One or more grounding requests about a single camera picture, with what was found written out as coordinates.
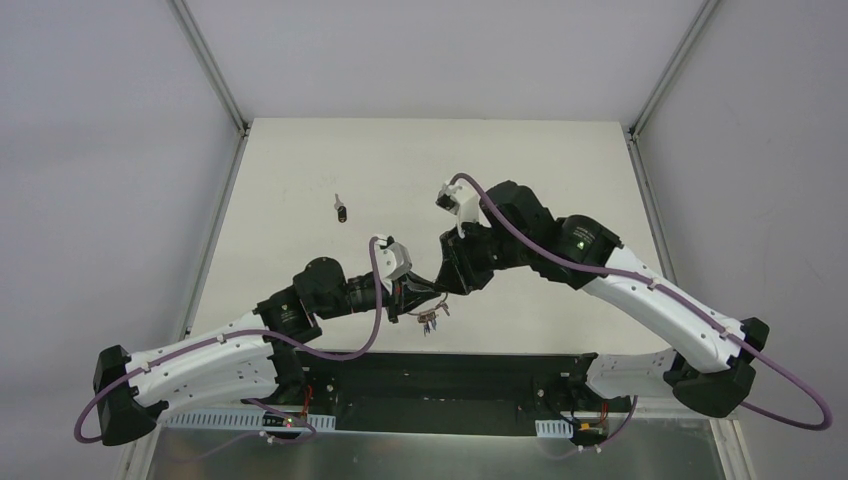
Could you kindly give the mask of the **silver metal binder keyring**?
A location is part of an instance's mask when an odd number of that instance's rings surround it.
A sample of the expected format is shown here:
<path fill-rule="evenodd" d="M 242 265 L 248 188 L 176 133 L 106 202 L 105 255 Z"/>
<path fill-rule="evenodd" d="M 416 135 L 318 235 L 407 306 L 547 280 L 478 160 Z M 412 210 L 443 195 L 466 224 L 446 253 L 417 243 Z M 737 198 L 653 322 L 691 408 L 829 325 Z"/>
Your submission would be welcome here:
<path fill-rule="evenodd" d="M 437 319 L 440 314 L 450 316 L 450 308 L 447 303 L 448 299 L 449 294 L 444 293 L 434 305 L 418 311 L 408 312 L 408 315 L 413 316 L 419 323 L 431 322 Z"/>

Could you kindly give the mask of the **key with black head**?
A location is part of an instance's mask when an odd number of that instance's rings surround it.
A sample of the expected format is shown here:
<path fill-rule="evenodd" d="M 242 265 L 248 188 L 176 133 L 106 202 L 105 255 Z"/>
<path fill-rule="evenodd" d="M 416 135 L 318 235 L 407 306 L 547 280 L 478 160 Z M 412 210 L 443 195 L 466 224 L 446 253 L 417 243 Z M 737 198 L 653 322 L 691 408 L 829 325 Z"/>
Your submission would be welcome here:
<path fill-rule="evenodd" d="M 338 194 L 335 194 L 334 198 L 334 209 L 337 214 L 337 220 L 339 223 L 346 223 L 348 220 L 347 207 Z"/>

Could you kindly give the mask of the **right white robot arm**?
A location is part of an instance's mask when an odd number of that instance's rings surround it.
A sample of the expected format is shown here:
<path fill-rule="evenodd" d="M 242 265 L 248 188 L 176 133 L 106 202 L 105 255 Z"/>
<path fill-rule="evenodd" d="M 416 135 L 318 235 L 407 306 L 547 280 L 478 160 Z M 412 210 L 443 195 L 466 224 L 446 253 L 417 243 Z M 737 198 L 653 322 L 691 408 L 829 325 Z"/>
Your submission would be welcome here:
<path fill-rule="evenodd" d="M 567 384 L 583 410 L 622 396 L 670 398 L 700 414 L 723 418 L 749 395 L 756 371 L 748 347 L 763 349 L 768 326 L 708 309 L 651 270 L 596 220 L 554 217 L 533 191 L 513 181 L 488 190 L 488 202 L 468 185 L 444 184 L 436 203 L 455 215 L 440 238 L 440 292 L 468 295 L 495 272 L 528 267 L 542 278 L 603 300 L 669 347 L 643 355 L 590 355 Z"/>

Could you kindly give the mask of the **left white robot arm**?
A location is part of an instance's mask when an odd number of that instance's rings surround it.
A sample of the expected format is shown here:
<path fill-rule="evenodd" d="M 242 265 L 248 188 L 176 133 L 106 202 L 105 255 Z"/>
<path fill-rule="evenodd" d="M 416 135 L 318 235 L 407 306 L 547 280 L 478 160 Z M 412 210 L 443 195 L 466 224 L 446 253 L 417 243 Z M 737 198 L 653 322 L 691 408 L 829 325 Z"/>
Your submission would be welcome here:
<path fill-rule="evenodd" d="M 75 438 L 117 446 L 209 404 L 272 397 L 293 404 L 305 390 L 299 352 L 331 361 L 357 359 L 374 345 L 383 319 L 396 322 L 444 292 L 391 252 L 378 252 L 375 271 L 356 277 L 346 277 L 332 258 L 316 258 L 290 286 L 223 327 L 145 351 L 121 345 L 102 350 L 94 397 L 76 421 Z M 310 347 L 322 333 L 320 321 L 368 311 L 375 321 L 364 346 L 352 353 Z"/>

